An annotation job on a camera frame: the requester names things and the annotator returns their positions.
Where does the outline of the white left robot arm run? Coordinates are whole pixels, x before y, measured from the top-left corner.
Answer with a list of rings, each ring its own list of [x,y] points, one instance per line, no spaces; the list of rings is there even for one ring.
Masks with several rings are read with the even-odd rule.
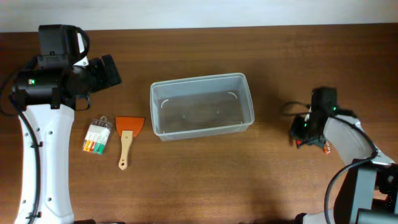
[[[110,55],[87,59],[90,38],[71,25],[39,26],[40,55],[19,70],[9,100],[21,122],[22,191],[16,223],[73,223],[69,144],[76,101],[122,82]]]

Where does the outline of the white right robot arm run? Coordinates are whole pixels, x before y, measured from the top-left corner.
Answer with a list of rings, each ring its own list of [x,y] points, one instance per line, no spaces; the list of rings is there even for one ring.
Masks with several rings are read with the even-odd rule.
[[[297,148],[334,147],[344,162],[326,189],[323,211],[295,223],[397,223],[397,163],[364,132],[357,115],[340,108],[337,90],[312,90],[308,112],[295,113],[289,138]]]

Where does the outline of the clear plastic storage box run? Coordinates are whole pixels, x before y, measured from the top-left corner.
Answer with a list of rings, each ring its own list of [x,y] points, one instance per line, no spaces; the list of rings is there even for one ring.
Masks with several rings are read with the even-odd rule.
[[[154,134],[162,141],[244,132],[255,121],[243,73],[155,82],[150,113]]]

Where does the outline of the orange bit holder strip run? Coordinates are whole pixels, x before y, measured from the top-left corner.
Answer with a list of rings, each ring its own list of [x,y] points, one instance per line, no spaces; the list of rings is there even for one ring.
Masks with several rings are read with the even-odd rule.
[[[330,143],[329,141],[325,141],[324,145],[323,145],[323,152],[325,154],[330,154],[331,149],[330,149]]]

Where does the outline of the clear case of coloured bits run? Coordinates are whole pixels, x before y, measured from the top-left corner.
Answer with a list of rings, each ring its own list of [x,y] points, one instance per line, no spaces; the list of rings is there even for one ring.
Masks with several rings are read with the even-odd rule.
[[[94,119],[86,132],[82,149],[85,152],[102,155],[113,129],[113,124],[106,116]]]

